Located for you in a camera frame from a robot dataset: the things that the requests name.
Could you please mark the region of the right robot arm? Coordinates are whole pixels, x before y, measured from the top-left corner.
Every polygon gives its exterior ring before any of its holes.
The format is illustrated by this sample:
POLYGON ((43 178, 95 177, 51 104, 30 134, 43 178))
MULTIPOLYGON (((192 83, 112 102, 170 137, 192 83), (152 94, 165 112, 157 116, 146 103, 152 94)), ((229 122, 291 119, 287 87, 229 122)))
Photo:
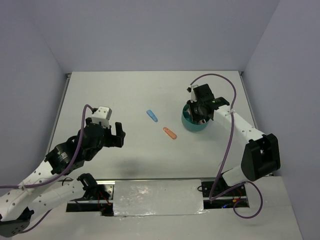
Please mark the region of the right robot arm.
POLYGON ((187 90, 191 99, 187 101, 185 113, 189 113, 191 122, 205 124, 209 120, 215 121, 238 135, 244 147, 241 162, 221 173, 223 180, 217 184, 221 195, 230 195, 236 184, 254 182, 280 169, 279 142, 274 134, 265 134, 248 123, 225 98, 215 98, 208 84, 190 86, 187 90))

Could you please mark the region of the orange translucent case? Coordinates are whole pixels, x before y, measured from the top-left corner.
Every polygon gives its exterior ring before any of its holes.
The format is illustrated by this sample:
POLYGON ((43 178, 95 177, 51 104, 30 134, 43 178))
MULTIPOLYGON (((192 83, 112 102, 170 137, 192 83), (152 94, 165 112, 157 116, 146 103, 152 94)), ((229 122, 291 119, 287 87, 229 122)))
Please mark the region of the orange translucent case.
POLYGON ((177 138, 177 135, 176 135, 173 131, 171 131, 169 128, 164 127, 164 128, 163 128, 163 131, 164 131, 171 139, 175 140, 175 139, 177 138))

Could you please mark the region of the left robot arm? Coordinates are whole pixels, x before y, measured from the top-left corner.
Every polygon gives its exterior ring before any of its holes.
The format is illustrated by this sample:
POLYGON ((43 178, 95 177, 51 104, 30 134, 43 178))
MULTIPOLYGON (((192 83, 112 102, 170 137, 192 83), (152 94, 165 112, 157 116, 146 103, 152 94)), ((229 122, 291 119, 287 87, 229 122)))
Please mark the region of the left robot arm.
POLYGON ((54 177, 66 179, 85 162, 91 161, 104 147, 121 148, 126 136, 120 122, 115 123, 116 134, 101 121, 88 117, 77 135, 69 137, 50 151, 17 188, 0 198, 0 235, 10 238, 31 230, 31 221, 46 216, 53 208, 78 199, 105 200, 110 191, 98 184, 90 173, 82 173, 72 181, 53 188, 54 177))

